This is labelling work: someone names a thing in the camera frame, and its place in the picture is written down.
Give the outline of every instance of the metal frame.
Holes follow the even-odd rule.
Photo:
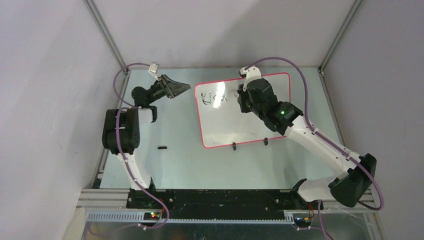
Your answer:
[[[105,21],[102,18],[102,15],[99,12],[99,9],[97,8],[96,4],[94,3],[94,0],[84,0],[85,5],[87,6],[88,11],[90,12],[91,16],[93,17],[93,20],[95,24],[97,25],[98,29],[100,30],[101,35],[104,37],[104,40],[106,44],[109,46],[113,56],[115,57],[116,61],[120,65],[121,68],[124,68],[126,66],[124,59],[122,58],[121,53],[118,50],[118,47],[112,38],[111,33],[109,32],[108,28],[106,27]]]
[[[88,11],[93,17],[93,20],[95,21],[100,33],[104,37],[105,42],[109,46],[114,58],[116,59],[117,63],[121,66],[121,68],[124,68],[126,66],[125,61],[120,54],[118,47],[114,41],[114,39],[111,36],[111,33],[109,32],[96,4],[94,3],[94,0],[84,0]],[[343,145],[345,144],[342,130],[339,125],[339,121],[337,118],[337,114],[334,108],[334,105],[331,101],[329,91],[326,85],[326,81],[324,78],[324,69],[327,66],[329,60],[332,57],[333,52],[337,48],[340,40],[342,39],[343,35],[346,32],[346,29],[348,28],[349,24],[351,23],[353,17],[356,15],[359,7],[362,4],[362,0],[355,0],[352,4],[348,15],[346,16],[345,20],[343,21],[343,24],[341,25],[337,35],[335,36],[334,40],[331,43],[331,47],[329,48],[327,54],[325,55],[321,65],[318,68],[318,73],[320,75],[321,84],[325,93],[325,96],[327,98],[328,105],[330,107],[331,116],[333,118],[334,124],[336,126],[337,135],[339,137],[340,143]],[[127,69],[124,70],[124,77],[122,81],[122,85],[120,86],[119,94],[120,96],[123,96],[125,94],[128,81],[130,77],[130,72],[127,72]],[[122,105],[122,102],[118,99],[116,102],[116,108],[119,108]],[[100,157],[97,161],[97,168],[94,173],[93,179],[92,179],[92,185],[96,180],[101,180],[103,175],[103,170],[106,164],[106,158],[108,156],[108,151],[106,149],[103,149]],[[129,190],[128,189],[83,189],[81,191],[79,201],[77,203],[76,208],[85,208],[88,211],[87,220],[88,221],[108,221],[108,222],[137,222],[141,218],[139,217],[141,213],[144,212],[150,212],[152,209],[127,209],[127,197],[128,197]],[[374,199],[371,194],[370,190],[367,190],[367,192],[364,194],[364,196],[361,198],[362,201],[367,202],[368,204],[373,205]],[[387,239],[385,232],[382,228],[382,224],[379,218],[379,215],[377,212],[366,209],[360,205],[357,205],[353,208],[345,207],[341,205],[338,202],[335,201],[325,201],[324,202],[325,209],[322,211],[324,214],[343,214],[343,213],[351,213],[351,214],[357,214],[357,213],[363,213],[364,220],[368,222],[367,229],[369,236],[372,240],[385,240]],[[288,216],[288,219],[286,221],[283,221],[283,223],[288,223],[287,220],[290,222],[290,217],[293,217],[293,214],[306,214],[306,210],[286,210],[284,213]],[[170,223],[199,223],[198,220],[181,220],[181,219],[171,219]],[[268,223],[267,221],[258,221],[258,223],[264,224]]]
[[[331,56],[333,55],[334,50],[339,45],[340,40],[342,39],[343,35],[346,32],[346,29],[351,24],[352,19],[354,18],[355,14],[357,13],[358,9],[360,8],[363,0],[355,0],[355,2],[350,7],[349,13],[347,14],[346,18],[343,21],[343,24],[341,25],[340,29],[338,30],[337,34],[335,35],[334,40],[331,43],[330,48],[327,51],[327,54],[325,55],[324,59],[322,60],[321,65],[319,66],[320,70],[323,70],[326,68],[327,64],[330,61]]]

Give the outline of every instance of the table surface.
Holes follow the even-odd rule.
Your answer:
[[[155,123],[140,126],[138,161],[144,163],[158,189],[291,189],[300,179],[319,179],[332,172],[319,158],[298,143],[279,138],[232,147],[206,149],[202,146],[194,86],[198,83],[238,77],[238,68],[160,69],[171,79],[191,85],[174,98],[162,98]],[[318,71],[302,67],[309,96],[309,117],[324,133],[338,142],[336,127]],[[288,72],[291,102],[304,109],[304,87],[293,67],[262,67],[262,74]],[[130,103],[136,86],[149,88],[154,78],[145,69],[133,69],[124,99]],[[167,146],[159,150],[158,146]],[[117,157],[108,154],[100,188],[128,189],[130,181]]]

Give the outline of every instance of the metal bracket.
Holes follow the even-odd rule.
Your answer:
[[[245,69],[245,68],[246,67],[242,67],[238,71],[238,73],[240,74],[241,77],[246,78],[244,80],[244,84],[243,84],[243,91],[244,92],[246,92],[246,90],[248,88],[248,84],[251,81],[262,78],[261,71],[255,65],[249,67],[248,69]]]

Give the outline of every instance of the white connector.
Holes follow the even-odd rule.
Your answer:
[[[158,75],[157,75],[157,73],[158,73],[158,68],[159,68],[159,64],[158,63],[156,63],[156,62],[152,62],[151,64],[150,64],[150,67],[148,68],[148,73],[150,74],[150,75],[152,75],[156,80],[159,80],[158,79]]]

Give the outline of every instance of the white wall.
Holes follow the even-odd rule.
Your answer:
[[[320,65],[354,0],[95,2],[128,63],[239,67],[270,56]]]
[[[424,235],[424,2],[364,1],[324,76],[347,145],[377,158],[389,239]]]
[[[1,1],[0,46],[1,238],[60,239],[119,67],[82,0]]]

